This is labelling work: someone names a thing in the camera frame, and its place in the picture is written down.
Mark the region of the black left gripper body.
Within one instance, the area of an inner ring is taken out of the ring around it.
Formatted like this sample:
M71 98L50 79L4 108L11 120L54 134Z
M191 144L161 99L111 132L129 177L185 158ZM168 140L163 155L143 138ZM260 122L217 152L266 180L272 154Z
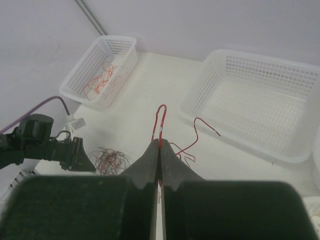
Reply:
M88 158L80 137L66 133L64 140L51 136L54 119L43 114L32 114L23 119L12 133L0 135L0 168L21 165L25 159L59 162L71 172L94 172L96 168Z

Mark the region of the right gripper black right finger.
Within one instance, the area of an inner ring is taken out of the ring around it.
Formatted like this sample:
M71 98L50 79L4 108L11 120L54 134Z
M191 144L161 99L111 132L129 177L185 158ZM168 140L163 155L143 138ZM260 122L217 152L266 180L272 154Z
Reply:
M302 198L281 181L206 180L162 140L162 234L166 240L316 240Z

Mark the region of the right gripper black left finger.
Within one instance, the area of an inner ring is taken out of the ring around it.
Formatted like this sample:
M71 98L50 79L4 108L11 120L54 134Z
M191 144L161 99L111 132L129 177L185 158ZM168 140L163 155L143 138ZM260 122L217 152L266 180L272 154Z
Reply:
M117 176L41 175L20 183L0 220L3 240L153 240L159 142Z

